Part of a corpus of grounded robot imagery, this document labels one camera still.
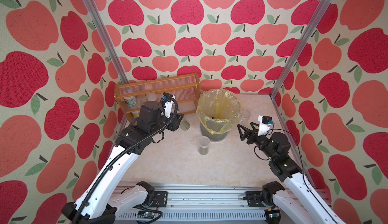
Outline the glass jar with mung beans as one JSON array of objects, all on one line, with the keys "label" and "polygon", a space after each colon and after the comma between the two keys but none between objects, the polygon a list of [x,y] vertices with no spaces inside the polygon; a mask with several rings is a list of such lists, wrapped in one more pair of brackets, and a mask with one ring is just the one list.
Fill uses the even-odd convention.
[{"label": "glass jar with mung beans", "polygon": [[247,126],[249,124],[251,113],[248,109],[243,108],[240,113],[240,121],[239,124],[243,126]]}]

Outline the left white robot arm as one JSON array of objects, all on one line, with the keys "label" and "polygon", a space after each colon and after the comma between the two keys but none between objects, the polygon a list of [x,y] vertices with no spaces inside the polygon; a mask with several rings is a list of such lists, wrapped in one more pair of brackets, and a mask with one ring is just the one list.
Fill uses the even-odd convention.
[{"label": "left white robot arm", "polygon": [[154,143],[154,136],[179,128],[183,114],[174,98],[147,101],[139,117],[120,132],[107,162],[87,190],[75,201],[68,202],[62,214],[74,224],[112,224],[122,212],[152,202],[154,187],[142,181],[123,194],[112,197],[129,167],[144,149]]}]

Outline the tall clear jar with beans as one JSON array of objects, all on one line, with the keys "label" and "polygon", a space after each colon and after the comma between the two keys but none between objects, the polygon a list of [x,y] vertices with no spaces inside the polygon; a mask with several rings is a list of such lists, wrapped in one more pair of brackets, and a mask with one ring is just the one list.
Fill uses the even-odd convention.
[{"label": "tall clear jar with beans", "polygon": [[186,120],[186,118],[184,117],[181,122],[180,122],[180,126],[179,128],[183,131],[187,131],[190,129],[190,123]]}]

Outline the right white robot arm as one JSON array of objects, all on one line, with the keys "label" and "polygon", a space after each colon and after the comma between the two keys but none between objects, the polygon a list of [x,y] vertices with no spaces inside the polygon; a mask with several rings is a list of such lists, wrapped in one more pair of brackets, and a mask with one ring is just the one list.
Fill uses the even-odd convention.
[{"label": "right white robot arm", "polygon": [[256,128],[240,124],[237,128],[242,141],[255,144],[267,156],[272,173],[279,179],[262,187],[260,199],[264,206],[280,208],[296,224],[344,223],[312,187],[303,168],[290,158],[291,143],[284,133],[275,132],[268,138],[259,135]]}]

